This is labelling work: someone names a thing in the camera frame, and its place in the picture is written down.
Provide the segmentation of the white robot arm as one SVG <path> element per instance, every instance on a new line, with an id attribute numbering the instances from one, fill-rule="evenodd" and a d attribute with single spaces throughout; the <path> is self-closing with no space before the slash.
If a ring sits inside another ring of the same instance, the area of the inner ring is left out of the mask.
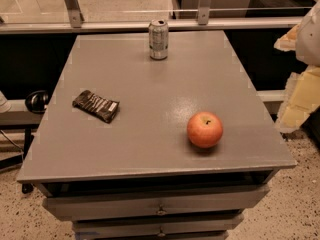
<path id="1" fill-rule="evenodd" d="M 276 128 L 292 133 L 320 107 L 320 1 L 274 47 L 294 51 L 296 59 L 307 65 L 302 73 L 292 73 L 288 78 L 277 114 Z"/>

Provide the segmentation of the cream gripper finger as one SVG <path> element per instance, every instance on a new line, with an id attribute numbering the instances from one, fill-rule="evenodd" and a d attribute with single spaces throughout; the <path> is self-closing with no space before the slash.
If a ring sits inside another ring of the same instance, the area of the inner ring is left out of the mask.
<path id="1" fill-rule="evenodd" d="M 274 44 L 274 48 L 284 52 L 295 51 L 298 29 L 299 25 L 295 25 L 286 34 L 278 38 Z"/>
<path id="2" fill-rule="evenodd" d="M 320 68 L 308 66 L 301 74 L 292 73 L 288 78 L 275 126 L 281 133 L 292 133 L 319 107 Z"/>

